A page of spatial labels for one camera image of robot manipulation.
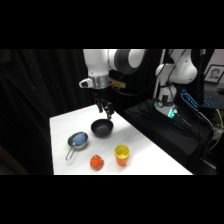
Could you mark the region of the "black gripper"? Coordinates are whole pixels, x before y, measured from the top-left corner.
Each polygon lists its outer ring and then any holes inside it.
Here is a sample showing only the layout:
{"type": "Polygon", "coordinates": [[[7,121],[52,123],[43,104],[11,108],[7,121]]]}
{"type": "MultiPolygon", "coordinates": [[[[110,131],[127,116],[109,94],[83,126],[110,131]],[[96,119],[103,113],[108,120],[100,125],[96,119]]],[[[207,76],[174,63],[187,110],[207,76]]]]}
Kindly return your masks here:
{"type": "Polygon", "coordinates": [[[107,119],[110,120],[114,113],[114,107],[110,101],[110,89],[95,89],[94,90],[95,103],[98,106],[99,112],[107,111],[107,119]]]}

